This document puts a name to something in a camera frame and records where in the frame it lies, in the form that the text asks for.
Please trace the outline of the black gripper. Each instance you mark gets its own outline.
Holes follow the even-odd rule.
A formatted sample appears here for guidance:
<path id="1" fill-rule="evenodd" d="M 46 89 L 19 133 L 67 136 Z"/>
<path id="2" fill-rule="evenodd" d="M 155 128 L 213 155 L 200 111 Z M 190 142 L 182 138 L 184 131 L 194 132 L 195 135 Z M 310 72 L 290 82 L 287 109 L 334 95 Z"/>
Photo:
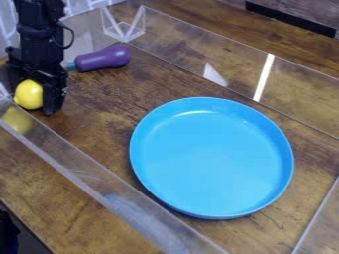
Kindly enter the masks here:
<path id="1" fill-rule="evenodd" d="M 20 46 L 6 49 L 11 91 L 28 78 L 44 81 L 43 112 L 51 116 L 63 109 L 68 93 L 68 73 L 62 67 L 64 50 L 74 44 L 64 42 L 64 30 L 72 30 L 62 22 L 67 4 L 64 0 L 14 0 L 14 3 Z"/>

